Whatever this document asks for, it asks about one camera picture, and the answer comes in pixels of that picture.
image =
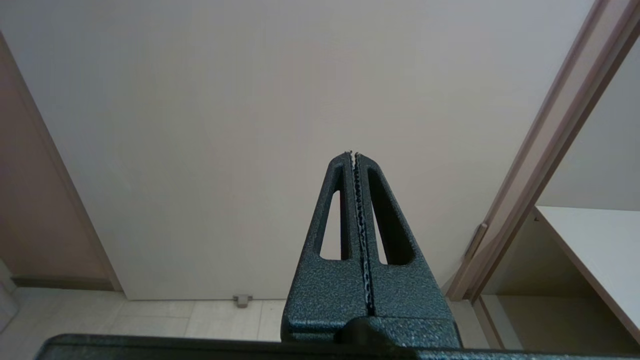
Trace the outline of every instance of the wooden trim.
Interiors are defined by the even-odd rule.
[[[471,239],[471,242],[469,243],[469,247],[467,248],[467,251],[465,251],[465,255],[462,258],[462,264],[460,265],[460,269],[458,269],[458,271],[456,272],[456,275],[451,281],[451,285],[449,285],[449,288],[447,289],[447,296],[452,301],[453,299],[461,299],[461,296],[463,295],[463,294],[460,294],[459,296],[456,296],[456,290],[458,290],[459,288],[454,287],[454,284],[459,284],[462,276],[468,270],[468,267],[471,264],[471,260],[474,258],[474,256],[476,256],[478,247],[480,246],[480,243],[484,239],[484,235],[486,234],[487,228],[488,228],[488,225],[486,222],[483,222],[476,228],[474,237]]]
[[[58,176],[62,180],[65,185],[65,189],[67,192],[67,197],[71,201],[74,210],[76,212],[76,216],[78,217],[80,223],[83,226],[84,232],[86,234],[86,238],[91,244],[96,256],[100,259],[102,267],[104,268],[105,273],[109,277],[111,281],[112,290],[122,291],[122,287],[120,285],[120,281],[116,276],[113,267],[111,266],[111,262],[109,262],[109,258],[107,257],[107,253],[104,251],[102,247],[102,243],[100,242],[100,238],[98,234],[95,232],[93,228],[93,224],[91,223],[91,219],[87,214],[82,200],[80,199],[80,195],[78,194],[71,177],[69,176],[69,172],[67,172],[67,168],[60,157],[58,149],[56,148],[51,135],[49,134],[49,130],[42,120],[42,116],[40,111],[38,110],[38,106],[35,101],[31,97],[31,93],[29,92],[29,88],[27,84],[24,82],[22,75],[20,74],[20,69],[16,64],[11,51],[9,50],[8,44],[4,40],[4,36],[0,32],[0,61],[7,66],[9,73],[13,79],[13,83],[17,87],[18,92],[20,93],[20,98],[22,99],[22,103],[29,114],[29,118],[32,121],[33,126],[35,127],[40,140],[42,141],[51,162],[56,168],[56,172]]]
[[[578,268],[578,271],[584,276],[585,279],[589,282],[591,287],[598,293],[600,298],[609,306],[609,309],[618,317],[622,325],[625,326],[627,331],[631,333],[631,335],[636,339],[638,343],[640,343],[640,329],[636,326],[633,321],[627,316],[627,314],[620,308],[618,303],[609,295],[607,290],[602,287],[600,282],[593,276],[593,274],[589,271],[587,266],[578,258],[578,256],[573,252],[573,250],[562,240],[562,236],[557,233],[553,226],[549,223],[547,218],[545,218],[544,214],[538,211],[538,209],[534,206],[533,213],[540,219],[546,226],[547,229],[550,230],[552,234],[552,238],[556,241],[556,243],[560,246],[560,248],[564,251],[564,253],[569,257],[571,262]]]
[[[637,38],[638,0],[596,0],[447,296],[475,301]]]
[[[12,280],[19,288],[114,291],[111,282],[105,279],[83,279],[75,277],[47,276],[13,276]]]

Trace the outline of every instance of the textured black metal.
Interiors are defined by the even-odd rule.
[[[342,261],[320,257],[331,196],[341,191]],[[378,260],[374,213],[388,265]],[[344,256],[344,249],[349,256]],[[378,164],[329,164],[282,315],[282,341],[344,342],[357,319],[401,347],[458,348],[451,311]]]
[[[333,193],[340,191],[342,260],[320,257]],[[348,152],[326,171],[282,317],[282,341],[332,342],[350,319],[367,315],[356,223],[353,169]]]
[[[317,343],[258,343],[138,336],[59,335],[47,340],[38,360],[217,359],[423,359],[423,360],[613,360],[638,357],[524,354],[482,350],[420,349]]]

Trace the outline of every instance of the door frame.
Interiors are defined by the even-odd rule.
[[[475,302],[640,33],[639,0],[596,0],[447,296]]]
[[[13,277],[14,283],[17,286],[28,287],[122,291],[122,286],[120,285],[118,276],[113,270],[111,262],[109,262],[107,253],[104,251],[102,243],[100,242],[100,238],[93,228],[93,224],[84,208],[82,200],[80,199],[80,195],[78,194],[76,187],[74,186],[73,181],[71,180],[71,177],[67,172],[67,168],[62,161],[62,158],[60,157],[58,149],[56,148],[56,145],[53,142],[51,135],[49,134],[49,130],[47,129],[47,126],[42,119],[40,111],[38,110],[38,107],[33,100],[31,93],[29,92],[27,84],[22,78],[20,69],[18,68],[18,65],[16,64],[9,46],[6,43],[6,40],[4,39],[4,36],[1,32],[0,64],[6,67],[8,75],[10,76],[10,81],[18,91],[20,99],[22,100],[22,105],[25,107],[28,113],[29,120],[31,121],[33,127],[36,129],[38,139],[41,141],[42,146],[49,155],[49,159],[56,169],[56,174],[64,185],[66,196],[74,209],[75,216],[78,218],[78,221],[83,228],[86,240],[91,245],[91,248],[100,261],[100,264],[102,265],[107,277],[105,281],[102,281],[102,279],[18,276]]]

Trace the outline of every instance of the white wall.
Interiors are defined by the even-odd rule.
[[[349,149],[448,280],[590,6],[5,1],[0,29],[128,296],[280,298]]]
[[[640,210],[640,44],[567,151],[539,205]]]

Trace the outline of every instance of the clamp jaw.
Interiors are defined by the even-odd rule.
[[[340,191],[340,257],[320,257]],[[388,264],[378,260],[375,219]],[[283,342],[460,348],[460,337],[378,164],[346,152],[324,177],[282,315]]]

